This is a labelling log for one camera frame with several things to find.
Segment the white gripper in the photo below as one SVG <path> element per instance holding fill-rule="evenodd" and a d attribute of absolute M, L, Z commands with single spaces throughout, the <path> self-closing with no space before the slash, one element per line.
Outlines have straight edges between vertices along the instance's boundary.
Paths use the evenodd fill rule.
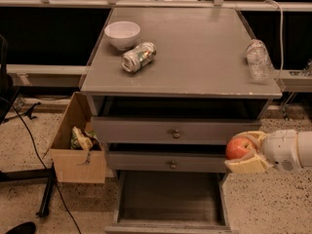
<path fill-rule="evenodd" d="M 297 153 L 297 136 L 295 130 L 279 130 L 269 135 L 263 131 L 239 133 L 234 138 L 245 137 L 257 149 L 262 145 L 264 155 L 251 152 L 240 159 L 226 160 L 225 166 L 236 174 L 264 173 L 273 166 L 282 172 L 299 172 L 301 165 Z"/>

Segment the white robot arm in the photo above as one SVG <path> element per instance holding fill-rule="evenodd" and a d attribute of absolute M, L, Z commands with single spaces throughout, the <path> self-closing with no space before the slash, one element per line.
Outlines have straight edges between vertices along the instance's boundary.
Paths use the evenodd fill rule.
<path fill-rule="evenodd" d="M 264 173 L 270 168 L 299 172 L 312 168 L 312 132 L 242 132 L 228 141 L 225 156 L 225 166 L 236 174 Z"/>

